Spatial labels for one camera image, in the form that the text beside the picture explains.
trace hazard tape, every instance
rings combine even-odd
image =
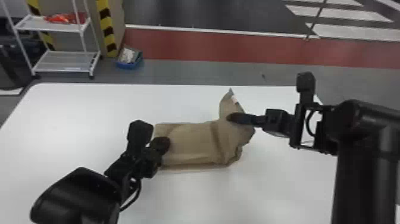
[[[100,16],[100,27],[104,36],[104,45],[107,50],[107,57],[115,58],[118,53],[117,44],[113,29],[113,20],[108,6],[108,0],[96,0],[97,11]]]
[[[40,13],[40,7],[39,7],[39,0],[26,0],[28,3],[30,12],[33,15],[42,15]],[[40,33],[40,38],[46,43],[47,47],[51,50],[54,51],[54,41],[51,35],[48,32],[39,32]]]

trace white floor line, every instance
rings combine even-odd
[[[319,2],[322,3],[323,0],[290,0],[290,1],[298,1],[298,2]],[[339,5],[354,5],[354,6],[362,6],[357,1],[354,0],[328,0],[327,3],[331,4],[339,4]]]
[[[224,33],[224,34],[237,34],[237,35],[251,35],[251,36],[279,36],[285,38],[305,38],[304,34],[296,33],[270,33],[270,32],[250,32],[250,31],[236,31],[236,30],[213,30],[213,29],[197,29],[197,28],[182,28],[182,27],[169,27],[169,26],[146,26],[136,24],[126,24],[130,29],[146,29],[146,30],[174,30],[174,31],[187,31],[199,33]],[[317,35],[311,35],[310,39],[318,39]]]
[[[385,5],[389,6],[389,7],[392,7],[397,11],[400,11],[400,4],[395,2],[395,1],[392,1],[392,0],[376,0],[376,1],[378,1],[378,2],[380,2],[382,4],[385,4]]]
[[[13,90],[2,90],[0,89],[0,96],[17,96],[22,92],[23,88]]]
[[[316,24],[314,32],[322,38],[400,42],[400,30],[396,29]]]
[[[316,16],[320,8],[304,7],[296,5],[286,5],[296,15]],[[321,18],[345,18],[351,20],[368,20],[393,22],[392,20],[380,15],[379,13],[360,11],[360,10],[339,10],[335,8],[324,8],[321,12]]]

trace red wall stripe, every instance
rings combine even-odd
[[[400,69],[400,43],[126,29],[147,59]]]

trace metal shelf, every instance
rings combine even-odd
[[[0,0],[0,5],[4,9],[4,13],[7,16],[8,22],[12,27],[19,47],[21,48],[22,54],[26,60],[26,63],[32,73],[32,76],[36,76],[36,72],[88,72],[89,78],[94,79],[94,69],[100,58],[100,47],[99,42],[96,38],[95,28],[91,26],[94,40],[96,43],[97,51],[88,52],[85,44],[84,34],[85,30],[88,28],[91,19],[89,14],[89,7],[87,0],[82,0],[85,6],[85,11],[87,18],[84,24],[63,24],[63,23],[50,23],[46,21],[44,16],[31,15],[30,9],[25,5],[28,15],[25,16],[20,22],[14,25],[11,18],[10,12],[8,11],[5,0]],[[76,0],[71,0],[74,8],[74,13],[77,18],[78,9],[76,7]],[[20,34],[18,30],[31,30],[31,31],[41,31],[41,32],[64,32],[64,33],[79,33],[79,37],[82,43],[83,52],[75,51],[51,51],[49,46],[46,45],[47,51],[43,54],[40,60],[32,67],[28,54],[24,48],[24,45],[20,39]]]
[[[92,73],[100,57],[98,52],[46,51],[33,71]]]
[[[90,23],[90,18],[86,18],[84,24],[50,23],[44,18],[44,16],[27,15],[15,25],[15,28],[17,30],[83,33]]]

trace beige cloth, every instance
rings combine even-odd
[[[162,157],[164,167],[205,168],[228,166],[240,159],[242,146],[255,133],[252,126],[228,122],[226,117],[243,112],[233,91],[220,102],[220,118],[205,123],[161,123],[155,125],[154,137],[171,139],[169,151]]]

